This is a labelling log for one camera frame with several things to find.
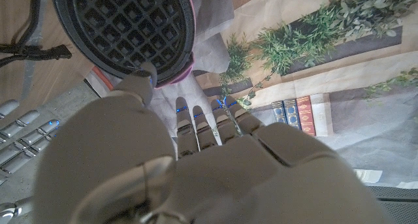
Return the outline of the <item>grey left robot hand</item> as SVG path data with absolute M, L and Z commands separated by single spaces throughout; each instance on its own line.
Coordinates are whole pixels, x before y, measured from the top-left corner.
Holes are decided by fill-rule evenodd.
M 173 143 L 148 109 L 151 63 L 62 125 L 43 153 L 35 223 L 391 223 L 331 148 L 264 125 L 232 98 L 214 104 L 215 139 L 178 105 Z

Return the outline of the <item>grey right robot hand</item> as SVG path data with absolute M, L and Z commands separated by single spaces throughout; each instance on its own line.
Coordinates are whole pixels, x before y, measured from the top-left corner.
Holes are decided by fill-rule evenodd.
M 30 110 L 7 126 L 1 128 L 1 143 L 17 135 L 21 130 L 40 116 L 39 111 Z M 52 119 L 36 127 L 28 134 L 18 138 L 14 142 L 1 149 L 1 183 L 7 181 L 17 170 L 27 162 L 35 158 L 56 137 L 59 129 L 59 120 Z M 15 202 L 1 204 L 1 223 L 8 223 L 19 216 L 23 216 L 32 210 L 31 197 Z

